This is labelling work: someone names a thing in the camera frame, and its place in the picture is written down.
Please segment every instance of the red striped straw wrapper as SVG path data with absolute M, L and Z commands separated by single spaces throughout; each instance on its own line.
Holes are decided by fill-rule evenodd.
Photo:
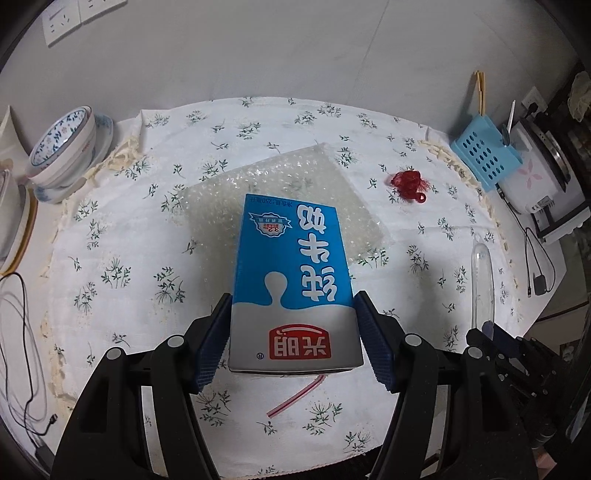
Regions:
M 311 384 L 302 388 L 293 397 L 285 400 L 281 405 L 273 408 L 273 410 L 268 411 L 267 417 L 269 417 L 271 419 L 271 418 L 279 415 L 282 411 L 287 410 L 289 407 L 291 407 L 298 400 L 304 398 L 308 393 L 310 393 L 312 390 L 314 390 L 316 387 L 318 387 L 318 385 L 320 385 L 324 381 L 325 378 L 326 378 L 326 375 L 318 375 L 318 377 L 316 377 Z

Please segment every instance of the stacked bowls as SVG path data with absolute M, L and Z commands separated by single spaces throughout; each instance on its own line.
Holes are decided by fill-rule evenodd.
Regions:
M 44 189 L 69 187 L 90 168 L 96 142 L 92 109 L 68 112 L 41 137 L 29 155 L 27 177 Z

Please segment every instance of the electrical outlet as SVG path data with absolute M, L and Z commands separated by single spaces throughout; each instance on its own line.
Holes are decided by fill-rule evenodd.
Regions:
M 536 87 L 531 88 L 530 92 L 521 101 L 521 105 L 523 105 L 527 109 L 534 102 L 538 105 L 538 109 L 534 112 L 534 114 L 536 114 L 537 112 L 544 112 L 548 108 L 548 104 L 546 103 L 544 97 L 542 97 L 542 94 Z
M 80 18 L 83 23 L 88 23 L 94 17 L 98 17 L 126 3 L 127 0 L 78 0 Z
M 80 25 L 78 2 L 76 0 L 54 1 L 41 14 L 41 22 L 45 42 L 49 47 Z

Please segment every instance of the bubble wrap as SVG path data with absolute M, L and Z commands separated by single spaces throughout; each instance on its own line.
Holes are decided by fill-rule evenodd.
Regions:
M 233 291 L 236 250 L 247 193 L 334 206 L 347 261 L 371 245 L 384 244 L 384 231 L 324 151 L 324 144 L 294 150 L 217 175 L 181 193 L 193 239 L 206 254 L 203 280 L 213 298 Z

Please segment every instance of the floral tablecloth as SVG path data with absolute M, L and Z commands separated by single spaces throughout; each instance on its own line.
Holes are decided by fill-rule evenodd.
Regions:
M 326 142 L 369 211 L 389 234 L 350 266 L 353 290 L 437 348 L 462 351 L 470 328 L 470 253 L 475 238 L 491 250 L 496 322 L 517 322 L 514 280 L 482 193 L 467 169 L 421 145 L 427 127 L 341 105 L 283 98 L 195 103 L 142 111 L 139 151 L 96 188 L 70 201 L 50 265 L 48 324 L 55 346 L 54 390 L 68 415 L 104 351 L 150 350 L 211 312 L 179 191 L 278 153 Z M 427 201 L 407 203 L 388 187 L 401 170 L 430 182 Z M 313 378 L 233 374 L 228 352 L 212 384 L 194 398 L 219 473 L 265 476 L 337 462 L 381 445 L 397 397 L 365 364 L 329 375 L 277 417 L 267 412 Z M 148 442 L 157 429 L 147 408 Z M 163 471 L 158 453 L 152 462 Z

